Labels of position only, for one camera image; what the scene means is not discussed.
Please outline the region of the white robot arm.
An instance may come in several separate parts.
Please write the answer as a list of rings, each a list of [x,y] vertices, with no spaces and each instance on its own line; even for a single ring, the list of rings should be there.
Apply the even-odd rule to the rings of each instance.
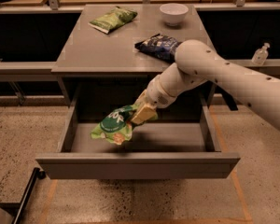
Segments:
[[[155,76],[136,100],[132,123],[141,124],[158,108],[172,104],[184,91],[206,80],[280,131],[280,79],[231,63],[199,40],[187,40],[175,52],[175,62]]]

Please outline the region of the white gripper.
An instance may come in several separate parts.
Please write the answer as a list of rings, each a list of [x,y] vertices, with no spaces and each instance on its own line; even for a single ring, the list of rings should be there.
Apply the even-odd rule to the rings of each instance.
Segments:
[[[161,86],[161,76],[155,76],[135,101],[137,106],[131,117],[131,123],[140,125],[157,116],[156,108],[166,108],[176,100],[176,96],[169,95]]]

